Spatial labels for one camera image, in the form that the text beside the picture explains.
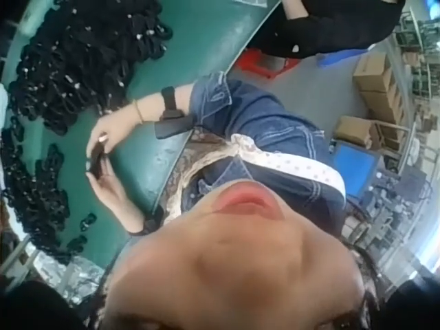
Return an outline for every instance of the red stool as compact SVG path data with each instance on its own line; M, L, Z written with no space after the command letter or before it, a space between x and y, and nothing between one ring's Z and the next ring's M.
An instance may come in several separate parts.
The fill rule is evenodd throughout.
M284 67L281 70L272 71L268 68L258 65L262 55L263 54L257 49L247 49L242 53L242 55L240 55L236 64L243 71L253 72L255 74L258 74L259 76L273 79L277 77L277 75L282 74L287 70L290 70L292 67L297 66L300 62L300 60L296 58L286 58L284 62Z

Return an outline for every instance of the gray floor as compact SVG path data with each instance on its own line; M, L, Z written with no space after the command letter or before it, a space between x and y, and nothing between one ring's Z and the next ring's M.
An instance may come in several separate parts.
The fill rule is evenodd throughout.
M388 53L396 80L401 90L405 89L401 56L392 42L384 41L375 49ZM367 108L352 79L357 62L358 57L353 57L328 67L319 67L316 58L312 57L273 80L237 68L230 76L272 92L286 109L311 120L330 138L340 116L367 116Z

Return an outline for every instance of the denim shirt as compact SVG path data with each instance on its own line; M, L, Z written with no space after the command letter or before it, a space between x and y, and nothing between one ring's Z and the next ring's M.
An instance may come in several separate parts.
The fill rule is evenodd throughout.
M224 73L199 79L190 98L197 126L227 140L234 133L252 138L262 150L308 157L333 167L324 133L286 111L277 98L255 86L228 80ZM202 170L182 195L182 211L226 182L251 179L271 188L296 212L329 234L344 224L344 196L335 188L229 157Z

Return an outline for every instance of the green table surface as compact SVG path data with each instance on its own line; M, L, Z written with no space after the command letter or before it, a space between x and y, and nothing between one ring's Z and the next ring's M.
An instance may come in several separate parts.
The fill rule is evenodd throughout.
M268 0L267 8L233 0L161 2L164 7L161 19L172 27L174 37L166 44L168 50L163 58L148 60L136 67L129 87L130 98L141 98L169 85L191 83L210 72L229 71L279 0ZM51 5L51 0L31 0L8 53L2 77L6 86L16 77L21 49L29 43ZM67 135L59 137L45 129L41 120L28 122L23 119L26 128L23 160L33 171L34 161L45 157L51 143L57 143L65 154L58 185L67 191L71 209L61 238L68 242L78 236L80 220L94 212L98 220L87 232L89 242L82 255L104 267L126 241L127 234L95 198L85 177L85 147L96 120L91 111L85 111ZM156 209L188 137L185 133L157 140L153 126L145 124L134 130L112 153L116 173L129 196L143 211L151 214Z

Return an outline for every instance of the bracelet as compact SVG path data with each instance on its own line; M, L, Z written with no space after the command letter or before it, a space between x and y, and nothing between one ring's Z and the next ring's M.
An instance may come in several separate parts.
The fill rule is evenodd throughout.
M138 100L134 100L132 103L133 103L133 106L135 107L135 109L137 111L137 114L139 115L140 124L144 124L144 118L142 118L142 114L140 113L139 105L138 105Z

